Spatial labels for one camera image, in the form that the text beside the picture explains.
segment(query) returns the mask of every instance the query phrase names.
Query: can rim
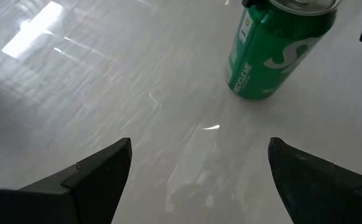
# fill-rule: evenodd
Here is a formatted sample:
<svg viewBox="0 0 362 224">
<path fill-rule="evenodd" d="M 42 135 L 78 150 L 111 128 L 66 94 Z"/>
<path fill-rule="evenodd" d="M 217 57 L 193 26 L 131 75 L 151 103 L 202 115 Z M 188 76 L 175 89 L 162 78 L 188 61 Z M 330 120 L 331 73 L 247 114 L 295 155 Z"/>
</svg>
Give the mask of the can rim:
<svg viewBox="0 0 362 224">
<path fill-rule="evenodd" d="M 320 15 L 327 14 L 327 13 L 337 9 L 337 7 L 341 4 L 341 2 L 343 2 L 343 0 L 335 0 L 334 5 L 332 5 L 332 7 L 330 7 L 329 9 L 324 10 L 324 11 L 316 11 L 316 12 L 299 12 L 299 11 L 290 9 L 290 8 L 282 5 L 281 3 L 277 2 L 276 0 L 269 0 L 269 2 L 285 12 L 289 12 L 291 14 L 295 14 L 298 16 L 320 16 Z"/>
</svg>

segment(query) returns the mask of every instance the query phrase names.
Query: marble tile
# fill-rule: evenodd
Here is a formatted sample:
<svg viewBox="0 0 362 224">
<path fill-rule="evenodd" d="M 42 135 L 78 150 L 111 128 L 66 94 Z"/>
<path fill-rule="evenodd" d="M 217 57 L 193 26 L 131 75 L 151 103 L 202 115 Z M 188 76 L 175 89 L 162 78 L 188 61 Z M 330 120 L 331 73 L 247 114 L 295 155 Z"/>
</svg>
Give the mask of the marble tile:
<svg viewBox="0 0 362 224">
<path fill-rule="evenodd" d="M 291 223 L 270 137 L 362 174 L 362 1 L 345 0 L 260 102 L 223 77 L 242 10 L 240 0 L 1 0 L 0 187 L 131 137 L 114 223 Z"/>
</svg>

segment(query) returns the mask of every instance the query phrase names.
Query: white floor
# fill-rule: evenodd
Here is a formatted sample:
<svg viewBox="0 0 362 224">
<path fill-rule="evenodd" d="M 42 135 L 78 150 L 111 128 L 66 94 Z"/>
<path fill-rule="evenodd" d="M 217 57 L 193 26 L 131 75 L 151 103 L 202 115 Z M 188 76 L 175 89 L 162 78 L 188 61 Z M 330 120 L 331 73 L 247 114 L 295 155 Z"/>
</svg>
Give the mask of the white floor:
<svg viewBox="0 0 362 224">
<path fill-rule="evenodd" d="M 1 0 L 0 187 L 131 137 L 114 223 L 283 224 L 270 137 L 362 174 L 362 0 L 256 102 L 223 78 L 240 2 Z"/>
</svg>

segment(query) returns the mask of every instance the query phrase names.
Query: green can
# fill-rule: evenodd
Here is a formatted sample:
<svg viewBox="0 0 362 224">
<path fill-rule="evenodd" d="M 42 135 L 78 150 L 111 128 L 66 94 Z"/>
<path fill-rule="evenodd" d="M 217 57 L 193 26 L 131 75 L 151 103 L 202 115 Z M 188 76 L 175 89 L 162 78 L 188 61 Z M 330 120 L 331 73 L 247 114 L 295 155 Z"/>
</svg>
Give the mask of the green can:
<svg viewBox="0 0 362 224">
<path fill-rule="evenodd" d="M 244 0 L 227 65 L 231 90 L 256 100 L 274 94 L 330 30 L 341 1 Z"/>
</svg>

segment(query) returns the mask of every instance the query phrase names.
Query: can lid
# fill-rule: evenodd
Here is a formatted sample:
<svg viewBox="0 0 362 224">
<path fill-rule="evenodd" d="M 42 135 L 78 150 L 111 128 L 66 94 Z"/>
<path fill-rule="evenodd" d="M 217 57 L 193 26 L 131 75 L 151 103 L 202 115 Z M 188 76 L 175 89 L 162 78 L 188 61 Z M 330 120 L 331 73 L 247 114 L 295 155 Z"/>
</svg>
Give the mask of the can lid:
<svg viewBox="0 0 362 224">
<path fill-rule="evenodd" d="M 279 9 L 299 16 L 319 16 L 331 12 L 343 0 L 270 0 Z"/>
</svg>

